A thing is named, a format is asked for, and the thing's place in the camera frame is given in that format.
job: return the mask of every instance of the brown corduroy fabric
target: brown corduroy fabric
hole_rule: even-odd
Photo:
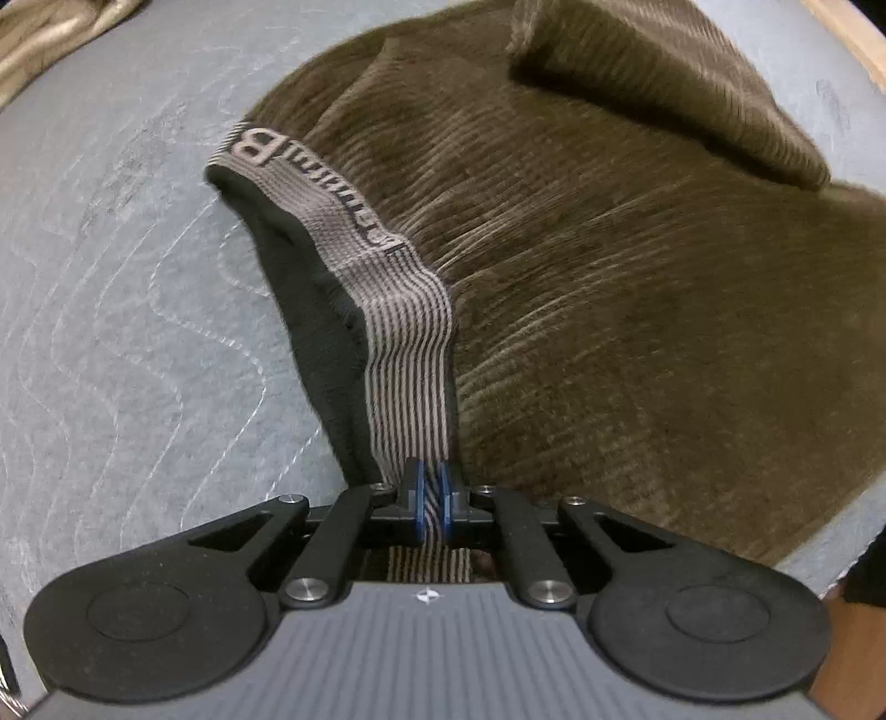
[[[247,120],[340,172],[442,280],[470,481],[774,563],[886,465],[886,206],[828,185],[688,2],[380,28]]]

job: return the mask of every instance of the gray quilted surface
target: gray quilted surface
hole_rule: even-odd
[[[21,619],[54,575],[341,487],[249,238],[202,169],[288,70],[445,2],[153,0],[0,113],[0,633],[29,699]],[[840,177],[886,190],[886,100],[796,0],[699,4]],[[785,568],[826,588],[882,526],[883,485]]]

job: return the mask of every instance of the black fabric lining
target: black fabric lining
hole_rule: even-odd
[[[362,311],[326,268],[297,218],[227,168],[210,166],[206,179],[253,235],[302,385],[346,482],[381,481],[369,443],[364,386],[369,351]]]
[[[886,528],[847,574],[843,599],[886,608]]]

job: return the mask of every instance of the fabric fold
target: fabric fold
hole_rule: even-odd
[[[830,178],[763,78],[690,0],[517,0],[509,49],[540,84],[676,120],[801,187]]]

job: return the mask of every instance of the black round pad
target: black round pad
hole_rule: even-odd
[[[626,560],[596,598],[588,629],[630,676],[708,702],[800,687],[830,642],[827,612],[801,583],[685,545]]]
[[[119,703],[166,700],[226,677],[262,639],[267,609],[225,555],[122,555],[62,575],[25,617],[36,666],[52,686]]]

